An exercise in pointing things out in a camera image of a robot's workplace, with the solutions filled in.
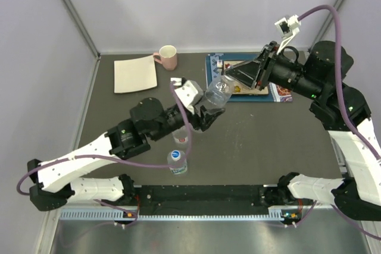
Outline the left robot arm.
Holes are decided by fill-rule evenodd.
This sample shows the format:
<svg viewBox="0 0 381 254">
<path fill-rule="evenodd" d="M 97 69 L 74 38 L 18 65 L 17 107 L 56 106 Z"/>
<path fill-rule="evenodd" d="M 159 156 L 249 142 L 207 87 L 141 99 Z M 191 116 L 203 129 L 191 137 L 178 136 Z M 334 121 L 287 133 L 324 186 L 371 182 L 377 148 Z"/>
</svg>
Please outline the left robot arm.
<svg viewBox="0 0 381 254">
<path fill-rule="evenodd" d="M 113 178 L 88 178 L 87 174 L 110 164 L 133 165 L 132 157 L 150 150 L 158 141 L 181 127 L 205 131 L 225 112 L 199 102 L 195 112 L 182 104 L 164 109 L 156 98 L 145 98 L 130 110 L 130 118 L 94 141 L 51 161 L 28 162 L 33 185 L 29 199 L 39 211 L 58 209 L 67 203 L 88 200 L 122 206 L 136 198 L 133 180 L 126 174 Z"/>
</svg>

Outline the clear label-free plastic bottle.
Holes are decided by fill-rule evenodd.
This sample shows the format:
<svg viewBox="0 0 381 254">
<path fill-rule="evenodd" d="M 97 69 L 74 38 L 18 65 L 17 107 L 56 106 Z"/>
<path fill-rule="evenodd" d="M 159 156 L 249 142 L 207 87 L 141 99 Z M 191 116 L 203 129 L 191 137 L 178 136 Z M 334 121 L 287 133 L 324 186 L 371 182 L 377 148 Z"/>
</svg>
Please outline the clear label-free plastic bottle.
<svg viewBox="0 0 381 254">
<path fill-rule="evenodd" d="M 204 106 L 206 109 L 223 108 L 233 95 L 235 81 L 225 75 L 215 78 L 204 93 Z"/>
</svg>

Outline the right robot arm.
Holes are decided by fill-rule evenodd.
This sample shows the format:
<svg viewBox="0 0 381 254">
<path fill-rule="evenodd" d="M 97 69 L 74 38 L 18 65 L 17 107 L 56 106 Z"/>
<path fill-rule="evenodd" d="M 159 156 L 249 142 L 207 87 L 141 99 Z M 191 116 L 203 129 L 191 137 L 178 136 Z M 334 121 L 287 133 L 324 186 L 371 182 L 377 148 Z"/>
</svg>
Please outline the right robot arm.
<svg viewBox="0 0 381 254">
<path fill-rule="evenodd" d="M 278 51 L 275 41 L 255 59 L 233 65 L 225 75 L 251 89 L 274 83 L 312 100 L 310 111 L 328 132 L 336 156 L 342 156 L 348 178 L 326 179 L 289 173 L 279 179 L 278 197 L 286 204 L 311 199 L 337 207 L 358 221 L 380 221 L 380 160 L 342 117 L 335 87 L 335 42 L 317 42 L 304 64 Z"/>
</svg>

